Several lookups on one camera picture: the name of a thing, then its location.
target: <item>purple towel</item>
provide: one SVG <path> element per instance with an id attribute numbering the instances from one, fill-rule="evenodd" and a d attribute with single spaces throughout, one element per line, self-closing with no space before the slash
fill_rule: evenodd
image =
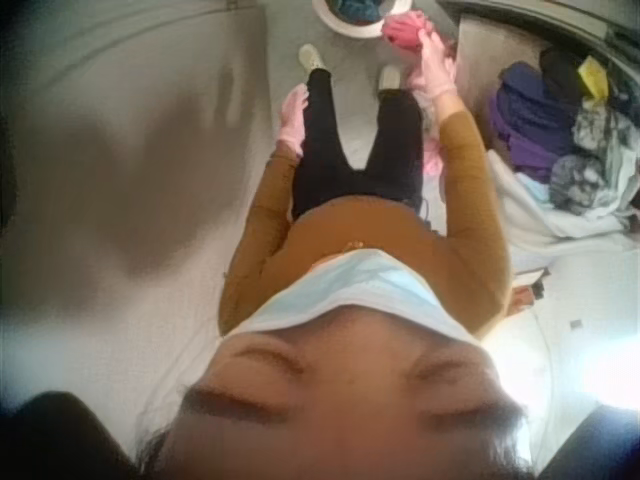
<path id="1" fill-rule="evenodd" d="M 562 103 L 544 84 L 542 75 L 516 62 L 500 75 L 496 97 L 503 120 L 516 132 L 558 156 L 574 151 L 571 129 L 578 108 Z"/>
<path id="2" fill-rule="evenodd" d="M 489 117 L 493 130 L 506 142 L 516 171 L 538 182 L 549 183 L 551 168 L 560 156 L 545 150 L 511 128 L 500 115 L 495 96 L 489 99 Z"/>

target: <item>pink rubber glove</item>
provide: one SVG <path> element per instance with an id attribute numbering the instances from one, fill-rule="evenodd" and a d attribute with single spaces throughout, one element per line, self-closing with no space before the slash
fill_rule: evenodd
<path id="1" fill-rule="evenodd" d="M 445 92 L 455 92 L 455 62 L 446 57 L 446 47 L 437 32 L 418 34 L 422 42 L 419 68 L 409 78 L 411 88 L 422 90 L 430 99 Z"/>
<path id="2" fill-rule="evenodd" d="M 278 140 L 284 142 L 302 157 L 302 142 L 305 138 L 304 109 L 309 105 L 309 91 L 304 83 L 295 87 L 284 103 L 280 111 L 280 132 Z"/>

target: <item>shoe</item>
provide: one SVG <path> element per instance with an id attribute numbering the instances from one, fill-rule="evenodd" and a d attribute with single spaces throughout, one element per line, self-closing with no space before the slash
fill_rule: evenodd
<path id="1" fill-rule="evenodd" d="M 316 68 L 323 68 L 325 70 L 327 68 L 322 61 L 322 57 L 320 56 L 320 52 L 318 52 L 318 49 L 310 43 L 307 43 L 306 45 L 300 47 L 300 51 L 298 52 L 298 59 L 300 60 L 302 67 L 307 72 L 307 75 L 309 75 Z"/>
<path id="2" fill-rule="evenodd" d="M 385 65 L 382 72 L 380 72 L 378 91 L 397 90 L 400 88 L 401 81 L 402 73 L 400 72 L 400 69 L 395 65 Z"/>

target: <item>yellow cloth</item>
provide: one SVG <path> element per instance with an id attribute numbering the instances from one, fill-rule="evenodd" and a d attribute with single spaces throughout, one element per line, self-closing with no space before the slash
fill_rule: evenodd
<path id="1" fill-rule="evenodd" d="M 510 266 L 484 144 L 468 111 L 440 128 L 447 236 L 409 207 L 364 196 L 337 198 L 287 219 L 295 158 L 276 149 L 247 216 L 219 309 L 222 334 L 332 255 L 377 248 L 420 274 L 447 312 L 477 333 L 508 303 Z"/>
<path id="2" fill-rule="evenodd" d="M 596 101 L 604 102 L 609 98 L 609 81 L 607 71 L 593 57 L 587 57 L 578 68 L 582 81 Z"/>

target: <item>eyebrow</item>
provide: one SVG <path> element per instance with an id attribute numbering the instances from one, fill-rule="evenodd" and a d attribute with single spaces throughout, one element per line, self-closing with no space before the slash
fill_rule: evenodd
<path id="1" fill-rule="evenodd" d="M 492 403 L 479 408 L 447 414 L 420 414 L 420 423 L 428 430 L 446 432 L 459 429 L 508 432 L 525 419 L 524 410 L 516 403 Z"/>
<path id="2" fill-rule="evenodd" d="M 192 413 L 262 425 L 282 425 L 287 423 L 292 415 L 292 411 L 286 408 L 240 399 L 219 390 L 200 387 L 187 390 L 182 400 L 182 408 Z"/>
<path id="3" fill-rule="evenodd" d="M 260 360 L 283 370 L 294 378 L 300 378 L 306 369 L 302 362 L 270 348 L 248 347 L 236 353 L 234 357 L 248 357 Z"/>
<path id="4" fill-rule="evenodd" d="M 462 369 L 466 366 L 468 366 L 468 363 L 460 360 L 449 360 L 446 362 L 436 363 L 435 365 L 420 367 L 417 371 L 411 372 L 411 375 L 413 378 L 420 380 L 421 382 L 429 382 L 445 378 L 451 372 L 455 372 L 456 370 Z"/>

